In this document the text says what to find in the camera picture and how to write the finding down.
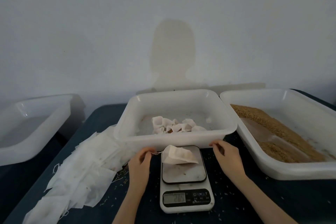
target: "empty white tray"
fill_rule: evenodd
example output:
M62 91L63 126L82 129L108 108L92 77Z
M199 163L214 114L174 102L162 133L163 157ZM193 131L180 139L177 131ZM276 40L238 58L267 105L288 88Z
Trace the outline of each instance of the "empty white tray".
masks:
M34 98L0 112L0 166L38 154L70 116L72 95Z
M179 122L190 118L208 131L153 135L152 117L155 116ZM237 121L229 116L227 107L215 92L179 90L132 97L115 127L114 136L132 141L138 147L154 146L157 150L163 150L170 144L206 148L212 140L223 139L236 128Z
M268 156L255 141L230 104L255 107L279 120L327 156L336 156L336 112L294 90L232 90L220 98L238 122L237 132L258 167L278 180L335 179L336 161L284 163Z

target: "brown grain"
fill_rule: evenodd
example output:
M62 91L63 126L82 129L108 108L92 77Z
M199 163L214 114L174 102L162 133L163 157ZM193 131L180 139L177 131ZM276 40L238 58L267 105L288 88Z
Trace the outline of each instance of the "brown grain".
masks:
M231 105L231 106L240 118L248 118L254 120L258 124L267 128L272 133L276 134L278 137L281 137L288 143L294 145L296 148L306 153L313 162L325 161L325 157L323 154L317 152L313 148L313 146L311 146L308 142L306 142L301 136L299 136L297 133L295 133L294 131L283 125L280 121L269 116L264 111L258 108L241 106L241 105ZM286 163L299 162L299 160L296 159L296 157L293 154L275 145L274 143L258 142L258 144L268 156L276 160Z

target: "digital kitchen scale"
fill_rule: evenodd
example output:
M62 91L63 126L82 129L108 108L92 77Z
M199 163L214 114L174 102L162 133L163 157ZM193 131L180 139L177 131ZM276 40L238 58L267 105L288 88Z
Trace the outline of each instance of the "digital kitchen scale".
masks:
M161 156L160 207L165 213L209 211L215 204L200 149L190 150L197 163L165 164Z

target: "black control panel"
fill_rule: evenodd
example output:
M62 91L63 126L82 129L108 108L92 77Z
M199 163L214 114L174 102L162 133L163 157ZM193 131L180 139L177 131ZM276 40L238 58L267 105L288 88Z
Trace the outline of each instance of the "black control panel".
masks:
M165 207L208 205L211 197L207 189L172 190L163 193L162 201Z

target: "wall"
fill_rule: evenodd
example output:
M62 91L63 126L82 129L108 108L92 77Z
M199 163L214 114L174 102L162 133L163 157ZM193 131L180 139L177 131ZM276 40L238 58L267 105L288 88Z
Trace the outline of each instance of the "wall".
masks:
M0 0L0 13L0 102L76 93L87 117L136 92L236 84L336 99L335 0Z

